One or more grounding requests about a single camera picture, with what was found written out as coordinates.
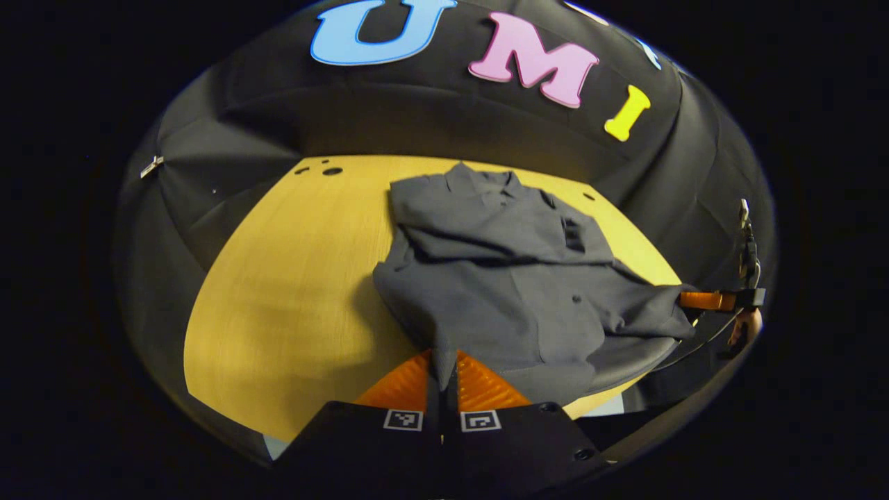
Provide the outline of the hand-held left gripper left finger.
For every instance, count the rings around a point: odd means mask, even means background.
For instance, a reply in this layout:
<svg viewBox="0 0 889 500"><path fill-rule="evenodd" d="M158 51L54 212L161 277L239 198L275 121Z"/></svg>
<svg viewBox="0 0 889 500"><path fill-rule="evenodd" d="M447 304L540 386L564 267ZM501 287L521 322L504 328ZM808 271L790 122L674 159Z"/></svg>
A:
<svg viewBox="0 0 889 500"><path fill-rule="evenodd" d="M428 354L355 402L329 401L275 461L290 496L435 496L439 385Z"/></svg>

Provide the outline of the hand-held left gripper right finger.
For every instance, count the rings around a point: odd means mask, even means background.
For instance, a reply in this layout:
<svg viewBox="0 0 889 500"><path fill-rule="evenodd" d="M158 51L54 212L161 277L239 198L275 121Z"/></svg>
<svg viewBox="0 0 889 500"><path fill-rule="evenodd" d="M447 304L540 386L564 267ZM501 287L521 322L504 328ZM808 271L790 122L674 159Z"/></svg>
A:
<svg viewBox="0 0 889 500"><path fill-rule="evenodd" d="M609 467L562 406L458 352L445 390L448 496L558 496Z"/></svg>

